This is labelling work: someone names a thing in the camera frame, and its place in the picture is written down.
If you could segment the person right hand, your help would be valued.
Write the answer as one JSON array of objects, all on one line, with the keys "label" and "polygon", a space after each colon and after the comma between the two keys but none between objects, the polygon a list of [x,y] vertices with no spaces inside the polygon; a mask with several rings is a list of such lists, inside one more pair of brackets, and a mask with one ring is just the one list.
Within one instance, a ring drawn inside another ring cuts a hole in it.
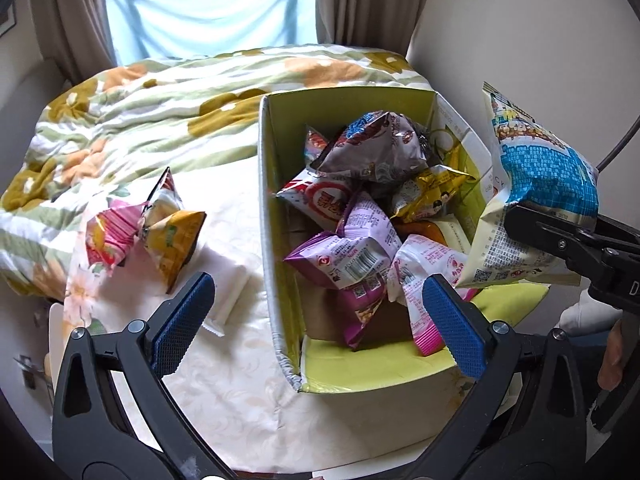
[{"label": "person right hand", "polygon": [[624,337],[622,321],[618,320],[608,334],[603,361],[598,374],[598,384],[605,391],[614,390],[623,378]]}]

